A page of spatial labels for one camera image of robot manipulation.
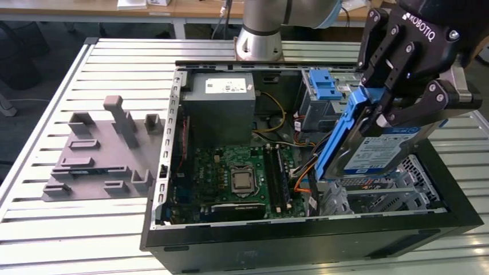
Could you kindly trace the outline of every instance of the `ram slot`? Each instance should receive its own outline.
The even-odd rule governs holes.
[[[280,203],[280,192],[277,188],[277,181],[275,179],[275,167],[273,167],[273,151],[269,146],[263,147],[263,160],[265,164],[265,176],[269,194],[269,206],[277,213],[281,213],[281,203]]]
[[[279,173],[279,187],[280,187],[280,193],[283,196],[281,202],[283,202],[283,207],[285,209],[291,209],[292,208],[292,204],[291,204],[291,193],[289,193],[289,179],[288,179],[288,175],[285,173],[285,165],[284,165],[284,161],[283,161],[283,154],[280,153],[280,147],[277,147],[275,149],[275,153],[276,153],[276,158],[277,158],[277,166],[280,167],[277,173]]]

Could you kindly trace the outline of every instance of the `power supply label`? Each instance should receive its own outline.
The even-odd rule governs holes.
[[[345,174],[380,172],[400,153],[400,145],[416,137],[420,129],[388,128],[380,137],[367,137],[344,168]]]
[[[205,93],[247,93],[244,78],[209,78],[205,80]]]

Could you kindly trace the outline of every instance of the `aluminum slotted table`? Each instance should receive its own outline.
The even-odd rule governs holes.
[[[169,274],[139,250],[145,198],[40,200],[71,128],[72,112],[103,110],[121,95],[135,119],[165,117],[176,60],[233,60],[232,41],[100,39],[86,44],[0,187],[0,274]],[[357,43],[284,42],[287,61],[351,61]],[[487,223],[399,258],[244,270],[232,274],[489,273],[489,130],[479,112],[451,119],[431,141]]]

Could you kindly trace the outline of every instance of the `green motherboard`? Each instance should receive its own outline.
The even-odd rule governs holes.
[[[288,176],[289,170],[295,167],[293,152],[291,147],[281,146],[273,148],[276,156],[280,159],[280,167],[273,167],[276,171],[283,169],[283,174]],[[271,165],[279,166],[277,162],[271,164],[265,152],[269,147],[220,147],[220,148],[199,148],[196,149],[193,160],[193,178],[192,185],[181,186],[177,194],[183,194],[189,198],[188,207],[180,210],[179,220],[185,223],[205,222],[209,206],[240,204],[253,205],[253,203],[264,205],[263,219],[304,217],[304,202],[299,193],[293,193],[293,183],[288,177],[284,181],[273,177]],[[285,186],[279,189],[280,192],[273,194],[273,188]],[[279,199],[287,193],[287,202],[281,200],[280,208]]]

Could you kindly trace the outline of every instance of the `motherboard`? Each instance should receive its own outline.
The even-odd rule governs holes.
[[[304,217],[293,193],[288,146],[199,148],[191,184],[176,189],[176,222],[201,223]]]

